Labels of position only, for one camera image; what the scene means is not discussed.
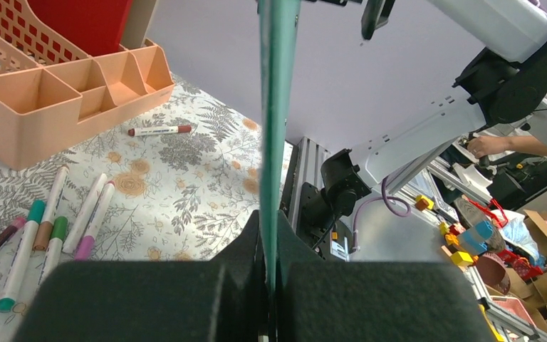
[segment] pink marker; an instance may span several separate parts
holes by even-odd
[[[156,135],[156,134],[170,134],[170,133],[190,133],[192,126],[163,126],[163,127],[144,127],[144,128],[131,128],[129,135],[132,137],[139,137],[141,135]]]
[[[95,238],[102,227],[105,213],[107,212],[108,207],[110,206],[110,200],[114,195],[114,189],[113,181],[109,181],[104,185],[102,194],[98,200],[98,205],[95,206],[93,214],[89,219],[85,235],[83,235],[83,238],[78,244],[78,249],[74,256],[75,260],[87,260],[91,256],[91,250],[93,249],[93,245],[95,245]]]

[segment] peach plastic organizer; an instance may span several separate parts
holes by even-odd
[[[146,45],[91,57],[0,0],[0,161],[24,169],[167,102],[165,52]]]

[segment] plastic bag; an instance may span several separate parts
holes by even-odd
[[[529,254],[529,263],[531,266],[543,266],[545,258],[538,251],[538,244],[531,238],[523,218],[517,217],[509,221],[504,228],[500,229],[500,234],[505,241],[512,244],[527,254]]]

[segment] floral tablecloth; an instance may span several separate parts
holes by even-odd
[[[97,175],[104,172],[116,183],[91,259],[206,260],[221,251],[259,207],[261,128],[175,79],[169,102],[150,112],[26,170],[0,164],[0,231],[15,217],[25,217],[35,199],[44,200],[57,169],[68,165],[58,216],[71,222]],[[133,127],[161,125],[191,125],[192,132],[127,134]],[[287,144],[282,182],[291,153]],[[19,240],[20,233],[0,250],[0,290]],[[44,252],[33,252],[19,302],[11,313],[0,313],[0,341],[12,337],[26,314],[43,257]]]

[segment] yellow toy block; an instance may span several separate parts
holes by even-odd
[[[440,223],[439,231],[442,233],[442,235],[449,234],[449,225],[446,222]]]
[[[454,245],[458,247],[458,238],[454,234],[445,234],[445,243],[448,246]]]
[[[450,257],[456,266],[469,266],[473,263],[473,258],[468,253],[456,252]]]
[[[427,196],[424,196],[424,195],[416,196],[416,203],[418,203],[420,201],[423,201],[423,202],[427,203],[426,208],[428,210],[433,210],[433,207],[435,206],[435,203],[431,199],[429,199]]]
[[[485,308],[481,304],[479,304],[479,310],[481,310],[481,313],[483,314],[483,317],[485,318],[485,321],[487,322],[487,325],[489,326],[489,329],[494,334],[494,338],[495,338],[494,341],[496,341],[496,342],[506,342],[504,340],[504,337],[500,336],[500,334],[498,333],[496,328],[494,328],[494,326],[492,326],[491,322],[487,318],[487,315],[485,314]]]

